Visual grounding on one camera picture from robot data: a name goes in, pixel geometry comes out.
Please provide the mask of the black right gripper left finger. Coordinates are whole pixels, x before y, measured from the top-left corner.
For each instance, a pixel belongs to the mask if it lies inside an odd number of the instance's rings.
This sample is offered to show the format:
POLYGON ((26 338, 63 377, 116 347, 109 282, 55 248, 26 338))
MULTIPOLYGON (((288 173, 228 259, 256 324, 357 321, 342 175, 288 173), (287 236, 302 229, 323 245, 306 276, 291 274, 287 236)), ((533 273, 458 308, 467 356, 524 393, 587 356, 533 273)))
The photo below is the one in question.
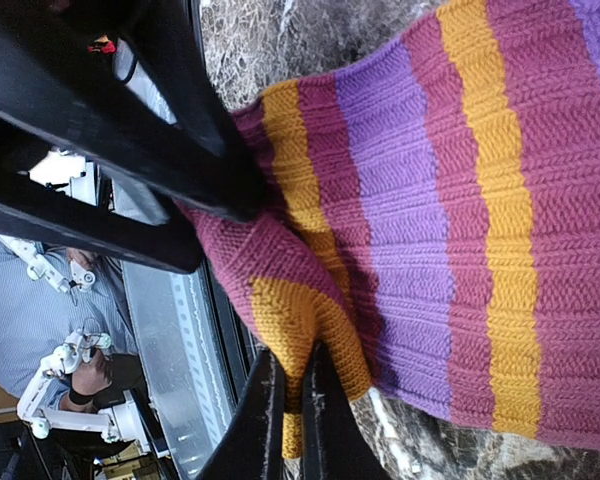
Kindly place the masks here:
POLYGON ((268 349, 258 353, 237 411, 198 480, 280 480, 285 374, 268 349))

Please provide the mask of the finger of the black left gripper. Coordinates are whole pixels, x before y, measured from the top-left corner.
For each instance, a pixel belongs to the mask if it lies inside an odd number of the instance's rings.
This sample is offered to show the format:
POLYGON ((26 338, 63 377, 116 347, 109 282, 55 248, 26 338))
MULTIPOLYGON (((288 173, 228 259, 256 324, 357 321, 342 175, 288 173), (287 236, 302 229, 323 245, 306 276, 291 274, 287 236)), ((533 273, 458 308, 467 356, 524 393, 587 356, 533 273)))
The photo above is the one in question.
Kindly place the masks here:
POLYGON ((190 274, 203 258, 191 226, 152 226, 67 198, 22 203, 0 198, 0 234, 81 248, 148 267, 190 274))
POLYGON ((264 175, 212 87, 178 1, 0 1, 0 119, 208 213, 250 221, 264 175), (175 117, 155 114, 87 44, 117 35, 175 117))

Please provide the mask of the purple maroon striped sock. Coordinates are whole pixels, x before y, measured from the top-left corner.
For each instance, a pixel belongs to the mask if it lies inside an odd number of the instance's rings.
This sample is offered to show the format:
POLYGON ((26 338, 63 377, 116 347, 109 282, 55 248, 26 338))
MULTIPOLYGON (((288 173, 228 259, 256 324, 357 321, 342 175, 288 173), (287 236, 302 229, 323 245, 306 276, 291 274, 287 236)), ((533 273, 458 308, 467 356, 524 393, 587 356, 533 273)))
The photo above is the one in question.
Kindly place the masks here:
POLYGON ((317 341, 350 399, 600 450, 600 1, 452 1, 234 118, 272 204, 187 216, 283 366, 284 457, 317 341))

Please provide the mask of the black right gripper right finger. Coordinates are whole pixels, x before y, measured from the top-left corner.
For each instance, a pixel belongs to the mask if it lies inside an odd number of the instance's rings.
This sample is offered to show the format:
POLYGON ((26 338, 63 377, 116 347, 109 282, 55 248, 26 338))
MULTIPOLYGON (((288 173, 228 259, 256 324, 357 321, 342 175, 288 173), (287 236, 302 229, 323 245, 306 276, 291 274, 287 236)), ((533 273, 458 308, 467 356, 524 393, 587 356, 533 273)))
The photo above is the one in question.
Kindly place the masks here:
POLYGON ((303 378, 302 442, 305 479, 390 479, 361 434, 322 342, 315 344, 303 378))

